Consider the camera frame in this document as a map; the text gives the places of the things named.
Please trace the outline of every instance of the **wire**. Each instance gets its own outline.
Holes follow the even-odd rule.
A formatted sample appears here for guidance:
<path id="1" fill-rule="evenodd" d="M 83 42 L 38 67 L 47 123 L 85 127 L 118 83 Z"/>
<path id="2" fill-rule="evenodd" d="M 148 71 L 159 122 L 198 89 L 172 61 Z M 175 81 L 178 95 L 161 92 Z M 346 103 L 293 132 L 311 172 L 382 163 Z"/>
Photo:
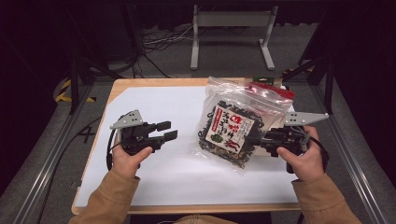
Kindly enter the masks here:
<path id="1" fill-rule="evenodd" d="M 142 78 L 145 78 L 145 77 L 143 77 L 143 70 L 142 70 L 142 67 L 140 67 L 140 62 L 139 62 L 138 59 L 136 59 L 136 63 L 137 63 L 137 66 L 139 67 L 140 72 L 137 71 L 137 69 L 133 65 L 132 66 L 132 72 L 134 73 L 134 78 L 136 78 L 136 74 L 138 74 Z"/>
<path id="2" fill-rule="evenodd" d="M 113 150 L 113 148 L 115 148 L 115 147 L 117 147 L 117 146 L 119 146 L 119 145 L 121 145 L 121 143 L 117 143 L 116 145 L 114 145 L 114 146 L 111 147 L 110 149 Z"/>
<path id="3" fill-rule="evenodd" d="M 59 159 L 56 161 L 53 173 L 50 176 L 49 179 L 49 186 L 47 189 L 47 193 L 46 193 L 46 197 L 44 198 L 44 202 L 43 205 L 41 206 L 41 210 L 40 210 L 40 214 L 38 215 L 38 220 L 37 220 L 37 224 L 39 224 L 41 222 L 41 218 L 43 217 L 44 214 L 44 209 L 46 207 L 47 204 L 47 200 L 50 196 L 50 189 L 53 183 L 53 178 L 55 177 L 56 174 L 56 170 L 58 169 L 59 163 L 61 161 L 62 156 L 64 155 L 64 153 L 66 152 L 67 148 L 70 146 L 70 144 L 80 135 L 82 134 L 85 130 L 87 130 L 93 123 L 95 123 L 97 120 L 101 119 L 102 117 L 99 117 L 97 119 L 94 119 L 93 121 L 89 122 L 87 125 L 85 125 L 79 132 L 77 132 L 71 139 L 70 141 L 67 143 L 66 147 L 64 147 L 64 149 L 61 152 L 61 156 L 59 157 Z"/>
<path id="4" fill-rule="evenodd" d="M 326 149 L 324 149 L 324 146 L 319 142 L 318 139 L 314 138 L 314 137 L 309 137 L 309 140 L 313 141 L 314 143 L 318 144 L 318 146 L 320 147 L 320 149 L 322 149 L 323 151 L 326 151 Z"/>
<path id="5" fill-rule="evenodd" d="M 297 132 L 297 133 L 301 133 L 304 136 L 304 139 L 300 140 L 300 144 L 304 144 L 306 145 L 309 141 L 309 138 L 311 137 L 311 135 L 309 133 L 304 132 L 303 128 L 300 126 L 290 126 L 290 128 Z"/>
<path id="6" fill-rule="evenodd" d="M 111 131 L 110 137 L 108 138 L 108 143 L 107 143 L 107 153 L 106 153 L 106 165 L 107 165 L 107 170 L 111 170 L 111 167 L 113 166 L 113 155 L 110 153 L 111 149 L 114 147 L 120 145 L 120 143 L 117 143 L 115 146 L 111 146 L 113 143 L 113 137 L 114 133 L 116 130 Z"/>
<path id="7" fill-rule="evenodd" d="M 151 62 L 152 63 L 152 65 L 154 65 L 157 69 L 158 69 L 158 71 L 160 71 L 161 72 L 161 74 L 163 74 L 165 77 L 169 77 L 168 75 L 166 75 L 146 54 L 143 54 L 143 56 L 145 56 L 145 58 L 149 61 L 149 62 Z"/>
<path id="8" fill-rule="evenodd" d="M 145 50 L 145 53 L 151 53 L 154 50 L 160 50 L 160 51 L 165 50 L 165 49 L 169 48 L 170 46 L 172 46 L 173 44 L 181 42 L 185 39 L 189 39 L 192 41 L 191 38 L 187 37 L 191 34 L 191 28 L 192 28 L 192 26 L 190 26 L 185 31 L 181 31 L 181 33 L 178 35 L 176 35 L 176 33 L 173 32 L 171 35 L 168 35 L 169 33 L 166 33 L 161 38 L 151 39 L 151 37 L 149 36 L 148 41 L 146 41 L 142 45 L 142 47 Z"/>

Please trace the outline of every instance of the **finger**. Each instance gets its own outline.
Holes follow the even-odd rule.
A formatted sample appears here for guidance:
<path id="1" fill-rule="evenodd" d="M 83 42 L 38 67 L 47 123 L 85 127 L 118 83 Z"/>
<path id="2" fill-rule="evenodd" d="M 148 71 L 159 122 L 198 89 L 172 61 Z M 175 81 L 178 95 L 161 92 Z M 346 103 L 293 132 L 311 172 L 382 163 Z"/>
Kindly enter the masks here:
<path id="1" fill-rule="evenodd" d="M 140 150 L 136 155 L 134 155 L 134 160 L 137 162 L 141 162 L 145 160 L 151 153 L 152 153 L 152 147 L 145 147 L 142 150 Z"/>
<path id="2" fill-rule="evenodd" d="M 112 150 L 113 150 L 113 153 L 116 151 L 117 151 L 116 153 L 119 153 L 118 151 L 124 151 L 121 144 L 115 145 Z"/>
<path id="3" fill-rule="evenodd" d="M 319 136 L 318 136 L 318 132 L 317 129 L 312 127 L 312 126 L 304 126 L 304 130 L 306 133 L 308 133 L 312 138 L 315 138 L 317 140 L 319 140 Z M 316 144 L 314 141 L 310 140 L 309 141 L 309 147 L 310 148 L 316 148 L 316 149 L 320 149 L 320 147 L 318 146 L 318 144 Z"/>
<path id="4" fill-rule="evenodd" d="M 309 133 L 309 135 L 311 135 L 311 137 L 319 140 L 319 136 L 318 136 L 318 132 L 317 129 L 315 127 L 312 126 L 304 126 L 304 131 L 306 133 Z"/>
<path id="5" fill-rule="evenodd" d="M 284 161 L 286 161 L 291 166 L 293 166 L 298 161 L 298 157 L 284 147 L 278 147 L 276 149 L 276 152 Z"/>

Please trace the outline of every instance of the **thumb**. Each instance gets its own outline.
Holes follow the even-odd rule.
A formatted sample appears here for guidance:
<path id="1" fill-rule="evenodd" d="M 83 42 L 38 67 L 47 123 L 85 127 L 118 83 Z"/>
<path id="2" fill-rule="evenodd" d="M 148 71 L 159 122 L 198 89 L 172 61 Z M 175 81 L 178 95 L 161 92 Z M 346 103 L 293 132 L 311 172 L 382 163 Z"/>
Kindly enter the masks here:
<path id="1" fill-rule="evenodd" d="M 133 158 L 136 160 L 138 163 L 141 161 L 145 160 L 152 152 L 152 147 L 145 147 L 142 150 L 140 150 L 138 153 L 136 153 Z"/>
<path id="2" fill-rule="evenodd" d="M 276 149 L 276 152 L 284 161 L 286 161 L 291 166 L 293 166 L 295 162 L 298 160 L 298 157 L 296 155 L 294 155 L 284 147 L 278 147 Z"/>

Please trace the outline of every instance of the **red label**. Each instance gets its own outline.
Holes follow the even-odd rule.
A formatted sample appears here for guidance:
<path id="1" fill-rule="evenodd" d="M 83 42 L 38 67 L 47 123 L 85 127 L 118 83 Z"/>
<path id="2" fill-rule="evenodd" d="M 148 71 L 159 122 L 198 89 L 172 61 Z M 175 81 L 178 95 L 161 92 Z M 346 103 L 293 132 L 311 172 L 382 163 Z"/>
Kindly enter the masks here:
<path id="1" fill-rule="evenodd" d="M 222 114 L 222 109 L 218 108 L 218 111 L 216 111 L 215 121 L 213 122 L 213 126 L 212 126 L 213 132 L 215 132 L 219 126 L 219 120 L 221 118 L 221 114 Z"/>

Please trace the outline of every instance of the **silver metal plate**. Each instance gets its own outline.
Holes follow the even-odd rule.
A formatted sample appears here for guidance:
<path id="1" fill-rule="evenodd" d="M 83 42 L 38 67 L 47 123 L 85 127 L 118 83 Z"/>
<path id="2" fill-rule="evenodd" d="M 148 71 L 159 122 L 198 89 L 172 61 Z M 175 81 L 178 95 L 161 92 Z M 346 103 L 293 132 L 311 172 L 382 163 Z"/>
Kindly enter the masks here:
<path id="1" fill-rule="evenodd" d="M 286 114 L 285 126 L 302 126 L 328 119 L 329 114 L 314 114 L 305 112 L 289 112 Z"/>
<path id="2" fill-rule="evenodd" d="M 111 130 L 133 127 L 143 124 L 139 110 L 133 110 L 110 126 Z"/>

